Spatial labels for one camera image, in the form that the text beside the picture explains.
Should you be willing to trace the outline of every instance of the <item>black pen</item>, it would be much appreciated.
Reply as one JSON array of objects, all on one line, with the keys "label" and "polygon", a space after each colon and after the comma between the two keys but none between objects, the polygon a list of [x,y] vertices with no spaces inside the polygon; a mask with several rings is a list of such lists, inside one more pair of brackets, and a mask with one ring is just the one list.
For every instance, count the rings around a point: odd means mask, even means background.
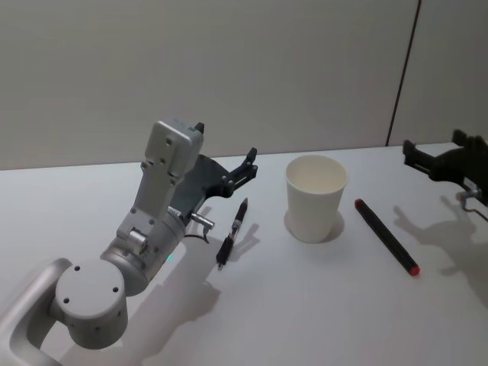
[{"label": "black pen", "polygon": [[232,252],[232,248],[234,247],[234,242],[236,241],[236,236],[239,232],[239,229],[241,228],[242,221],[244,220],[244,216],[246,215],[246,211],[247,198],[239,206],[236,218],[234,219],[232,227],[230,228],[230,233],[223,241],[223,244],[220,247],[217,256],[215,257],[217,260],[217,264],[219,265],[219,271],[222,270],[224,265],[226,265],[227,260],[230,257],[230,253]]},{"label": "black pen", "polygon": [[384,246],[388,248],[393,257],[410,273],[411,276],[417,276],[420,273],[420,267],[415,263],[410,254],[400,244],[400,242],[393,236],[391,231],[381,222],[380,218],[376,216],[371,208],[366,203],[358,198],[354,205],[356,210],[363,216],[364,221],[369,225],[374,233],[380,238]]}]

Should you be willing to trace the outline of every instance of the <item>white table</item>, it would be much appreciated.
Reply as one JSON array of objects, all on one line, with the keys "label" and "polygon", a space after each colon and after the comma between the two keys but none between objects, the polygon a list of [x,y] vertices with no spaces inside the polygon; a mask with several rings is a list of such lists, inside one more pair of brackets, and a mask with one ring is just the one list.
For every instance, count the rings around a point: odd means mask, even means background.
[{"label": "white table", "polygon": [[[149,288],[128,300],[130,322],[118,343],[84,350],[56,325],[43,350],[65,366],[486,364],[488,225],[451,207],[460,188],[404,166],[399,147],[323,154],[350,176],[335,238],[303,244],[284,228],[284,169],[300,154],[259,156],[256,180],[204,205],[217,222],[210,245],[185,240]],[[241,158],[218,160],[232,168]],[[139,164],[0,172],[0,297],[46,258],[97,258],[140,176]],[[244,246],[218,272],[214,256],[244,197]],[[419,278],[369,229],[357,197],[419,263]]]}]

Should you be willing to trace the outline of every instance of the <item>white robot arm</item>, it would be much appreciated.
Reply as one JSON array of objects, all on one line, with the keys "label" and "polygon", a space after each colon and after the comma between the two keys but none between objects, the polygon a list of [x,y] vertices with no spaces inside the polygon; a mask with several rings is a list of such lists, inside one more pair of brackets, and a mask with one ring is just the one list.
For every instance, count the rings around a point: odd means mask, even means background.
[{"label": "white robot arm", "polygon": [[146,289],[212,196],[230,197],[253,179],[256,150],[232,172],[199,155],[204,125],[158,122],[141,163],[134,205],[99,259],[72,264],[61,258],[32,273],[0,309],[0,364],[60,366],[39,348],[56,321],[88,349],[115,343],[127,327],[126,297]]}]

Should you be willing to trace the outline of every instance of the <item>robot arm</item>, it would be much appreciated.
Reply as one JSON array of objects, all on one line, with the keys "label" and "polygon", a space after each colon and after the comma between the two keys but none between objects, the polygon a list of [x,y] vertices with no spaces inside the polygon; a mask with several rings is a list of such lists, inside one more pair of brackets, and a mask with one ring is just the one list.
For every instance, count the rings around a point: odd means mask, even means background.
[{"label": "robot arm", "polygon": [[460,130],[454,131],[452,142],[460,148],[430,156],[406,140],[403,143],[405,164],[426,173],[433,181],[460,185],[465,190],[457,195],[462,208],[476,212],[488,221],[478,210],[466,208],[468,198],[476,198],[484,206],[488,205],[488,145],[481,136],[467,136]]},{"label": "robot arm", "polygon": [[197,214],[206,199],[230,197],[256,176],[256,150],[234,171],[199,155],[204,125],[172,120],[154,125],[141,163],[134,205],[99,259],[59,259],[18,289],[0,315],[0,364],[59,366],[39,350],[56,320],[88,349],[116,342],[127,327],[126,297],[140,294],[195,220],[204,233],[214,223]]}]

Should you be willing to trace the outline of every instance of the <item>black marker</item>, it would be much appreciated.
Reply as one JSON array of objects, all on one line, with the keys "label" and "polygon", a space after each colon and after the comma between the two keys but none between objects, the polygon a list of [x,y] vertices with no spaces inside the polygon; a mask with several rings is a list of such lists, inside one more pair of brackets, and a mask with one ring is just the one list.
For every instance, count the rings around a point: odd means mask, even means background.
[{"label": "black marker", "polygon": [[411,276],[417,276],[420,273],[419,265],[415,263],[410,254],[403,248],[384,223],[381,222],[380,218],[376,216],[373,210],[360,198],[354,201],[354,205],[356,210],[363,216],[364,221],[366,221],[391,254],[393,254],[393,257],[396,258]]},{"label": "black marker", "polygon": [[236,240],[237,233],[241,228],[242,221],[244,220],[244,216],[246,215],[247,211],[247,198],[241,203],[239,206],[239,210],[237,211],[236,218],[230,228],[230,233],[223,241],[222,246],[220,247],[217,256],[215,257],[217,260],[217,264],[219,265],[219,271],[222,269],[224,265],[226,265],[227,260],[229,259],[230,253],[232,252],[232,248],[234,247],[234,242]]}]

